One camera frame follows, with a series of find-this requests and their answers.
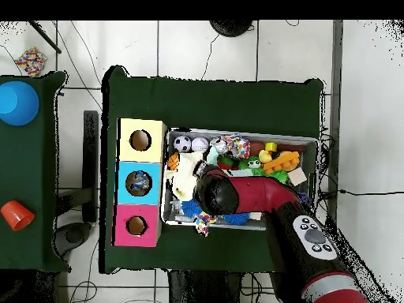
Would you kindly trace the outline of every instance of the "soccer ball toy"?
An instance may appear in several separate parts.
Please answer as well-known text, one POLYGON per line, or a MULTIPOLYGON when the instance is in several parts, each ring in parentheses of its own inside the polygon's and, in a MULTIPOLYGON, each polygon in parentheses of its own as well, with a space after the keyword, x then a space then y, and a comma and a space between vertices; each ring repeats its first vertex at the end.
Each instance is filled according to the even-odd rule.
POLYGON ((174 140, 174 148, 178 150, 178 152, 188 152, 191 150, 191 140, 187 136, 178 136, 174 140))

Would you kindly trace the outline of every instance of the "robot control buttons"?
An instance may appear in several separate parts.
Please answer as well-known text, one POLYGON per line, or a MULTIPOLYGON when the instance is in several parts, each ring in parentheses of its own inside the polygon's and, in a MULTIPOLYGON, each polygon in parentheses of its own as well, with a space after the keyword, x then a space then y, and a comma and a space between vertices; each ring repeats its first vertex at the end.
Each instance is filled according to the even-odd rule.
POLYGON ((305 233, 305 240, 313 244, 324 244, 326 238, 324 234, 316 229, 307 230, 305 233))
POLYGON ((314 252, 320 252, 321 251, 321 246, 315 244, 315 245, 312 246, 312 250, 314 252))
POLYGON ((335 248, 315 218, 300 215, 294 219, 293 226, 304 250, 310 256, 318 260, 333 260, 337 257, 335 248))

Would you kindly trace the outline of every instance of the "circular hole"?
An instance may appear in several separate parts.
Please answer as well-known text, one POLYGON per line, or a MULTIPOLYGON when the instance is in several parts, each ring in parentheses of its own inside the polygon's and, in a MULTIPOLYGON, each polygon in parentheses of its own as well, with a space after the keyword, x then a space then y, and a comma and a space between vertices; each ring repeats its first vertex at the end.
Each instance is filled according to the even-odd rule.
POLYGON ((143 170, 135 170, 126 177, 125 187, 130 195, 145 196, 152 189, 152 178, 143 170))
POLYGON ((141 216, 133 216, 126 222, 126 229, 130 234, 135 236, 141 236, 144 234, 147 228, 148 225, 141 216))
POLYGON ((129 143, 136 151, 146 151, 152 145, 152 137, 146 130, 136 130, 130 135, 129 143))

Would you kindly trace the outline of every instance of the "pink box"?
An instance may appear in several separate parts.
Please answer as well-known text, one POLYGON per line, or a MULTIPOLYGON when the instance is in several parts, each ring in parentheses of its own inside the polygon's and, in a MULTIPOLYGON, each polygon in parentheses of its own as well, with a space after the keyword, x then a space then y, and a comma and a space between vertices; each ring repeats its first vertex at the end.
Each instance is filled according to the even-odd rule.
POLYGON ((140 246, 153 248, 157 244, 161 232, 159 206, 147 204, 118 204, 115 218, 115 243, 113 246, 140 246), (133 217, 140 216, 147 229, 140 236, 131 234, 126 223, 133 217))

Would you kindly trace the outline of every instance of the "yellow box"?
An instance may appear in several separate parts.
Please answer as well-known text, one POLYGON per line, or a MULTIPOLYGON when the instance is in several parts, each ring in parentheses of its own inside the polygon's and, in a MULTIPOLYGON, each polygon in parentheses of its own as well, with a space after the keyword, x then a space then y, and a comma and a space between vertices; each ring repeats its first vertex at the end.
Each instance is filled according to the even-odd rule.
POLYGON ((122 162, 162 163, 166 125, 161 121, 120 118, 121 133, 119 140, 119 160, 122 162), (148 138, 148 146, 136 150, 133 138, 141 132, 142 138, 148 138))

